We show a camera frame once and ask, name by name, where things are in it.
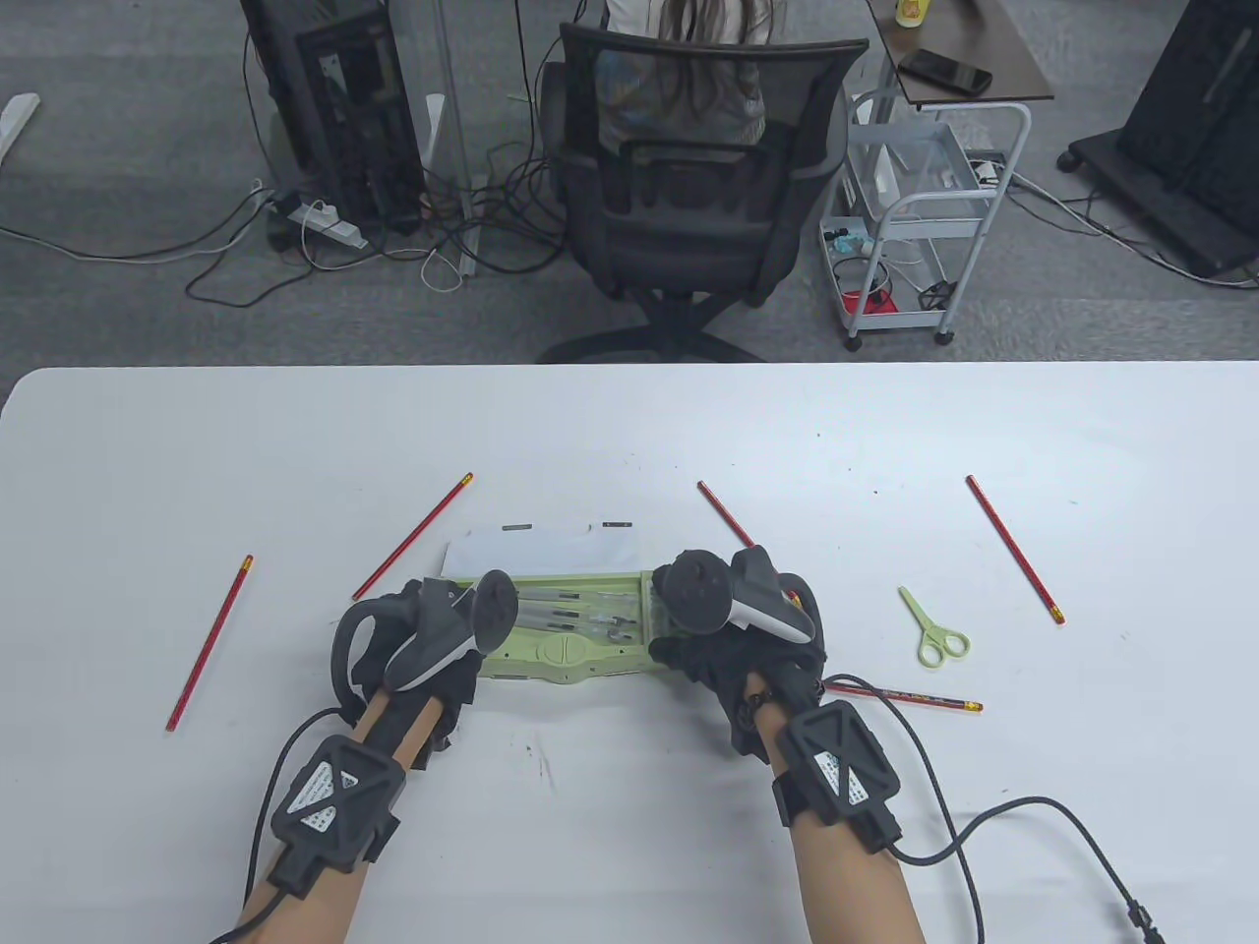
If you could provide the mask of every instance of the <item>yellow-green scissors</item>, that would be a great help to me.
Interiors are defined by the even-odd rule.
[[[971,651],[971,641],[962,633],[946,629],[923,613],[918,600],[904,587],[896,589],[900,592],[900,599],[918,621],[918,626],[923,628],[923,639],[918,643],[918,661],[927,668],[939,668],[946,660],[966,658],[966,653]]]

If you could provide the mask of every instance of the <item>black glove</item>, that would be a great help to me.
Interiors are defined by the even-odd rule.
[[[755,626],[742,629],[726,624],[710,636],[666,636],[655,639],[648,648],[651,657],[661,665],[680,668],[692,682],[711,688],[730,719],[730,744],[739,754],[755,754],[767,764],[765,745],[752,722],[752,712],[743,696],[748,676],[759,673],[774,700],[794,715],[817,707],[826,666],[822,617],[817,612],[813,592],[796,574],[779,574],[778,582],[783,593],[798,595],[803,610],[813,621],[817,636],[812,642],[787,642]]]
[[[342,706],[341,716],[351,725],[358,724],[366,710],[366,704],[380,690],[389,660],[415,632],[412,614],[418,610],[422,585],[419,580],[408,580],[402,593],[381,597],[384,600],[397,600],[400,605],[395,617],[379,614],[375,617],[368,648],[350,673],[350,681],[363,688],[364,697],[361,706],[351,705],[349,711]],[[428,700],[438,699],[446,710],[413,764],[414,769],[423,770],[434,750],[446,750],[449,746],[451,731],[458,724],[460,710],[463,705],[471,705],[476,695],[476,678],[483,662],[485,656],[473,649],[414,688],[390,695],[389,711],[373,728],[371,739],[379,740],[380,744],[400,743]]]

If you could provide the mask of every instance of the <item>black mesh chair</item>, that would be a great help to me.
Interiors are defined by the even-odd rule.
[[[704,327],[735,302],[759,307],[796,266],[805,222],[844,164],[841,88],[869,43],[697,45],[568,23],[560,37],[565,62],[546,64],[539,110],[568,244],[648,323],[556,345],[539,362],[760,360]]]

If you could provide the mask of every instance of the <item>red pencil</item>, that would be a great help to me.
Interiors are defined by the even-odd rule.
[[[980,507],[983,509],[983,514],[988,516],[988,521],[991,521],[992,526],[997,529],[997,534],[1001,535],[1001,540],[1006,542],[1006,548],[1008,548],[1010,553],[1015,555],[1015,561],[1017,561],[1019,566],[1022,569],[1024,575],[1031,583],[1032,589],[1035,589],[1040,595],[1041,603],[1045,604],[1049,614],[1054,617],[1054,622],[1059,626],[1065,624],[1066,617],[1063,615],[1063,610],[1058,608],[1056,603],[1054,603],[1054,598],[1049,595],[1049,590],[1045,589],[1045,584],[1040,582],[1040,578],[1036,576],[1036,571],[1032,570],[1031,564],[1027,563],[1027,558],[1025,558],[1024,553],[1019,550],[1019,545],[1015,544],[1013,535],[1011,535],[1010,530],[1001,522],[1001,519],[997,516],[997,510],[992,507],[992,502],[988,501],[988,496],[986,496],[983,490],[980,488],[980,483],[974,481],[974,476],[967,476],[966,483],[971,486],[971,491],[974,492],[974,497],[980,502]]]
[[[456,496],[458,496],[458,493],[462,492],[465,488],[467,488],[471,483],[472,483],[472,473],[468,472],[466,476],[463,476],[463,478],[460,480],[460,483],[457,486],[451,488],[451,491],[447,493],[444,498],[437,502],[437,507],[428,512],[428,517],[426,517],[423,521],[415,525],[415,530],[412,531],[409,535],[407,535],[405,540],[402,544],[399,544],[397,549],[394,549],[393,554],[385,558],[385,563],[376,568],[375,573],[363,583],[363,587],[360,587],[358,590],[354,592],[354,597],[351,597],[350,599],[353,599],[355,603],[361,600],[363,595],[371,589],[373,584],[375,584],[376,580],[384,576],[384,573],[394,565],[394,561],[397,561],[398,558],[400,558],[403,554],[407,553],[407,549],[415,542],[417,537],[424,534],[424,529],[427,529],[431,524],[433,524],[433,520],[443,511],[446,511],[447,506],[452,501],[454,501]]]
[[[228,598],[223,600],[223,605],[219,607],[219,614],[214,618],[214,626],[210,627],[210,634],[205,637],[205,643],[201,646],[201,655],[196,657],[196,662],[193,663],[193,671],[188,675],[188,681],[184,682],[184,691],[179,696],[179,701],[175,702],[175,710],[170,712],[170,719],[166,721],[166,731],[172,733],[179,728],[179,721],[184,716],[184,710],[188,709],[188,702],[193,697],[193,692],[196,690],[196,683],[201,680],[201,672],[205,670],[205,663],[210,661],[210,652],[214,651],[214,643],[219,641],[219,633],[223,632],[223,624],[228,622],[228,614],[232,612],[232,607],[235,604],[235,598],[240,593],[240,588],[244,585],[244,579],[249,575],[249,570],[253,568],[253,555],[246,555],[244,563],[240,565],[240,570],[237,571],[237,579],[232,582],[232,589],[228,590]]]
[[[866,688],[859,688],[855,685],[841,685],[838,682],[827,682],[827,691],[833,691],[837,695],[865,695],[866,697],[878,697],[875,692]],[[983,711],[983,705],[978,701],[966,701],[964,699],[942,699],[938,695],[919,695],[912,691],[895,691],[894,688],[879,688],[879,695],[883,695],[888,701],[903,701],[906,705],[930,705],[932,707],[947,707],[954,711],[973,711],[980,714]]]
[[[696,482],[695,487],[699,488],[704,497],[709,500],[709,505],[711,505],[713,510],[721,516],[721,520],[730,526],[730,530],[734,531],[735,536],[743,541],[744,548],[752,548],[755,545],[755,541],[753,541],[752,537],[748,536],[748,532],[739,526],[739,522],[734,520],[734,515],[725,510],[725,505],[721,503],[721,500],[713,495],[711,488],[704,485],[704,480]]]

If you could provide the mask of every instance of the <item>chair base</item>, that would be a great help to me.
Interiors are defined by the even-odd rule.
[[[718,364],[762,364],[760,357],[720,337],[705,334],[704,327],[743,296],[710,295],[699,305],[691,295],[628,289],[643,311],[647,323],[619,331],[578,337],[546,349],[539,364],[577,364],[592,357],[616,354],[656,355],[666,364],[686,359],[708,360]]]

